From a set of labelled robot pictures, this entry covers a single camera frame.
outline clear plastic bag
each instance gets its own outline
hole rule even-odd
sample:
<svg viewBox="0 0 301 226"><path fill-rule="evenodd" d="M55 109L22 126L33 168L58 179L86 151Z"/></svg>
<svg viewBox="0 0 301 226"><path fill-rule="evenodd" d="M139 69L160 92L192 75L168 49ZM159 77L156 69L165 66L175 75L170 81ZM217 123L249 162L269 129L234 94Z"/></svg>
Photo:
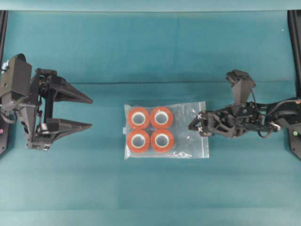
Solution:
<svg viewBox="0 0 301 226"><path fill-rule="evenodd" d="M209 158L208 138L201 137L196 131L188 130L188 125L195 115L206 109L205 102L162 107L158 110L158 107L124 106L127 119L123 129L126 135L125 159ZM167 111L169 109L172 115L160 110L164 107ZM170 127L167 125L167 129L160 128L165 122L170 122L171 118L173 120Z"/></svg>

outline tape roll core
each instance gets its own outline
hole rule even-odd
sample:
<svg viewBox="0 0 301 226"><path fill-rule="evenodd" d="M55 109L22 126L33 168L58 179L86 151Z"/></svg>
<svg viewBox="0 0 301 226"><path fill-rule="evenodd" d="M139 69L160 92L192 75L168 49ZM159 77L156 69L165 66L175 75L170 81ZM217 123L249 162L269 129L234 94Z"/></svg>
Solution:
<svg viewBox="0 0 301 226"><path fill-rule="evenodd" d="M150 122L154 128L167 129L172 126L173 113L167 107L156 107L150 113Z"/></svg>
<svg viewBox="0 0 301 226"><path fill-rule="evenodd" d="M127 136L127 146L135 153L146 152L150 146L150 136L144 130L133 130Z"/></svg>
<svg viewBox="0 0 301 226"><path fill-rule="evenodd" d="M132 108L128 113L127 122L133 129L145 129L150 124L150 114L144 107Z"/></svg>
<svg viewBox="0 0 301 226"><path fill-rule="evenodd" d="M174 136L167 129L158 129L152 133L150 144L156 152L168 152L174 146Z"/></svg>

